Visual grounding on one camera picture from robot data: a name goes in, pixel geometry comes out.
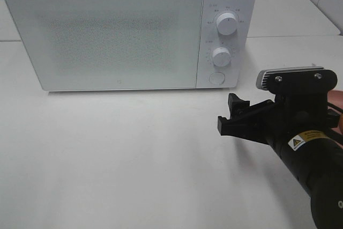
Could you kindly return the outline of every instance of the warning label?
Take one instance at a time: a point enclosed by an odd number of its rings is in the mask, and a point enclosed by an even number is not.
[[[294,136],[289,142],[288,145],[296,151],[306,142],[309,142],[313,139],[328,138],[322,131],[304,131],[296,136]]]

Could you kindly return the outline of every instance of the microwave body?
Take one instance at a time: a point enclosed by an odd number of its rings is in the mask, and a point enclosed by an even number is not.
[[[47,91],[237,84],[255,0],[5,0]]]

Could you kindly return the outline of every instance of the microwave door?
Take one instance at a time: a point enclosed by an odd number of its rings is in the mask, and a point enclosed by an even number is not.
[[[47,91],[195,88],[203,0],[6,0]]]

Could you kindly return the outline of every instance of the power knob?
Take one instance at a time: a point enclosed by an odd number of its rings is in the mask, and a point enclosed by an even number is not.
[[[233,12],[225,12],[218,16],[216,25],[218,32],[222,35],[233,34],[237,30],[238,17]]]
[[[213,64],[218,67],[225,67],[231,61],[231,54],[227,48],[216,48],[212,53]]]

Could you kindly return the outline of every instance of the table surface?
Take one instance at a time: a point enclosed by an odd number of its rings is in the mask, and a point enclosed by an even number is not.
[[[261,69],[323,65],[343,37],[249,38],[235,89],[48,93],[21,42],[0,42],[0,228],[315,229],[267,145],[217,132]],[[343,90],[339,82],[338,89]]]
[[[248,37],[338,34],[310,0],[256,0]],[[20,40],[4,0],[0,0],[1,40]]]

